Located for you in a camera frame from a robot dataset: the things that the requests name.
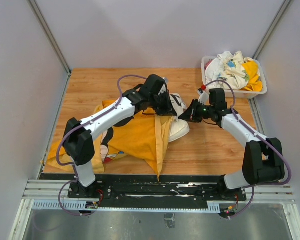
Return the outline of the yellow pillowcase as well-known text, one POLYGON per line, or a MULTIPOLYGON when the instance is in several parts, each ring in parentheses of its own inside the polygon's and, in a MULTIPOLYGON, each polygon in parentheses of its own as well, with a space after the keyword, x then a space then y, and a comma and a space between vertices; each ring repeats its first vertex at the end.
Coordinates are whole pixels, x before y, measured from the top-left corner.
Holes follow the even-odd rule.
POLYGON ((149 108, 106 130, 93 143, 92 169, 103 173, 104 164, 132 156, 144 160, 160 176, 173 120, 175 117, 155 115, 149 108))

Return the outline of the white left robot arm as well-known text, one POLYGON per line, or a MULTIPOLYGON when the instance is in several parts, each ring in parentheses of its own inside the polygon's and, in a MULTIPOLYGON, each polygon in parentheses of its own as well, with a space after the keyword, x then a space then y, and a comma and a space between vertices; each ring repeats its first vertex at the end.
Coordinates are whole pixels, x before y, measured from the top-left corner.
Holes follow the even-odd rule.
POLYGON ((75 183, 88 189, 96 181, 92 166, 95 156, 94 141, 105 131, 134 115, 151 108, 158 116, 176 116, 170 99, 167 79, 151 74, 144 83, 119 91, 119 98, 110 106, 91 116, 67 122, 59 145, 70 157, 75 183))

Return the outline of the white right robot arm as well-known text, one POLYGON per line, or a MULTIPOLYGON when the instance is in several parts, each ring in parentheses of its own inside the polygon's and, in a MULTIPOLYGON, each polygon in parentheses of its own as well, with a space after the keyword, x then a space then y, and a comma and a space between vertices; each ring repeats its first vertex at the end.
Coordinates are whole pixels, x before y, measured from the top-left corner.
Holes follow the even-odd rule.
POLYGON ((277 138, 268 138, 259 133, 233 107, 228 107, 222 88, 203 92, 199 99, 191 102, 179 119, 191 123, 212 120, 244 147, 242 169, 219 178, 216 190, 220 195, 241 188, 277 184, 285 178, 281 142, 277 138))

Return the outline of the white bear print pillow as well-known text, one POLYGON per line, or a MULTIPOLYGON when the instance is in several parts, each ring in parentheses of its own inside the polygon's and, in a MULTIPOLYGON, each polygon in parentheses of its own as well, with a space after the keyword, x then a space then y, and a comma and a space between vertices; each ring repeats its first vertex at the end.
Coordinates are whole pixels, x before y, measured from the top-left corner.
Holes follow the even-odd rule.
POLYGON ((174 142, 190 132, 189 124, 182 119, 179 119, 179 116, 184 113, 187 109, 187 105, 182 100, 181 96, 177 93, 170 94, 170 100, 173 106, 173 109, 177 113, 177 116, 174 116, 169 129, 168 142, 174 142))

